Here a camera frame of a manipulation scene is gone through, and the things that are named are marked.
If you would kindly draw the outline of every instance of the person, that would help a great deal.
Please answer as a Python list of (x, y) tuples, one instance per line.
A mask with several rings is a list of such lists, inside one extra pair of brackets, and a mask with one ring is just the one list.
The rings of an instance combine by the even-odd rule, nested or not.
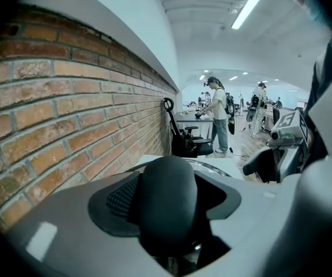
[(325, 27), (331, 35), (331, 39), (326, 47), (326, 50), (314, 64), (310, 97), (304, 112), (304, 120), (307, 124), (309, 132), (308, 149), (311, 154), (305, 164), (305, 167), (307, 167), (314, 161), (327, 156), (325, 144), (320, 134), (317, 132), (316, 126), (311, 120), (311, 117), (308, 115), (308, 112), (312, 109), (314, 104), (319, 100), (332, 82), (332, 21), (318, 0), (293, 1), (308, 14), (310, 19)]
[(265, 83), (260, 82), (254, 92), (252, 93), (253, 95), (256, 95), (259, 99), (258, 105), (256, 108), (256, 113), (254, 114), (253, 120), (252, 120), (252, 129), (253, 132), (251, 134), (251, 137), (254, 139), (259, 139), (260, 137), (258, 136), (259, 130), (261, 129), (262, 126), (262, 121), (263, 117), (265, 114), (265, 104), (267, 103), (267, 96), (266, 96), (266, 91), (265, 91)]
[(213, 126), (212, 126), (212, 143), (218, 137), (219, 149), (217, 153), (226, 153), (228, 150), (228, 131), (227, 131), (227, 118), (228, 115), (225, 111), (227, 100), (224, 86), (221, 81), (215, 77), (209, 77), (207, 85), (210, 89), (215, 90), (211, 104), (204, 108), (202, 111), (197, 112), (197, 115), (202, 115), (208, 111), (213, 112)]
[(208, 106), (209, 104), (211, 104), (211, 95), (208, 91), (206, 91), (206, 93), (205, 93), (205, 105)]
[(282, 103), (280, 101), (280, 97), (277, 98), (276, 103), (273, 105), (273, 108), (282, 108)]

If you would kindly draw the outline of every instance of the floor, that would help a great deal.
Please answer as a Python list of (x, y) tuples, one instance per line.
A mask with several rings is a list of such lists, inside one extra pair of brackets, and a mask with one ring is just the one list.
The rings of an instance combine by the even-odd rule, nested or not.
[[(268, 132), (259, 132), (260, 139), (255, 139), (251, 137), (252, 129), (248, 128), (248, 123), (246, 121), (247, 112), (242, 112), (243, 116), (235, 116), (235, 134), (231, 135), (228, 133), (229, 147), (233, 149), (233, 153), (228, 151), (225, 154), (219, 154), (214, 152), (211, 155), (208, 155), (207, 158), (231, 158), (236, 166), (242, 172), (243, 177), (248, 181), (261, 182), (261, 179), (255, 175), (244, 175), (243, 166), (246, 163), (246, 160), (256, 151), (263, 148), (266, 145), (266, 142), (270, 138)], [(202, 136), (206, 137), (208, 132), (208, 126), (202, 127)], [(218, 148), (218, 139), (216, 138), (213, 143), (213, 148)]]

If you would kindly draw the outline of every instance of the black chair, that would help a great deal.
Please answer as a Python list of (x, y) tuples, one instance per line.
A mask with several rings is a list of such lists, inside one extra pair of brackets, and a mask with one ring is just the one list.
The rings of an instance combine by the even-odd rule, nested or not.
[(272, 113), (274, 115), (274, 125), (276, 124), (277, 121), (280, 119), (280, 110), (278, 108), (273, 108)]
[(164, 98), (164, 108), (168, 112), (171, 119), (171, 152), (173, 155), (184, 158), (196, 158), (197, 156), (209, 155), (213, 153), (213, 149), (209, 145), (212, 140), (205, 140), (202, 137), (193, 137), (191, 135), (191, 131), (193, 129), (198, 129), (197, 126), (185, 127), (185, 131), (178, 128), (172, 114), (172, 99)]

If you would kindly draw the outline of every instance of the mesh panel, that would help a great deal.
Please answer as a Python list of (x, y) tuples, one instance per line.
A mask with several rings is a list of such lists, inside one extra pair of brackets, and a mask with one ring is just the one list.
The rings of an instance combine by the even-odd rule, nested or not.
[(131, 201), (137, 188), (137, 184), (138, 178), (134, 178), (127, 184), (123, 185), (120, 189), (108, 195), (106, 206), (110, 210), (110, 213), (127, 220)]

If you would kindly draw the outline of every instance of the white ceiling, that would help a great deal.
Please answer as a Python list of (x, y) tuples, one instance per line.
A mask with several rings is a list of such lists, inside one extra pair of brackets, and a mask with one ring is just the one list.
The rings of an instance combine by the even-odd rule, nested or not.
[(239, 30), (231, 25), (247, 0), (162, 1), (180, 81), (199, 81), (204, 69), (225, 78), (246, 70), (250, 76), (239, 80), (247, 84), (280, 78), (309, 90), (313, 64), (329, 35), (291, 0), (261, 0)]

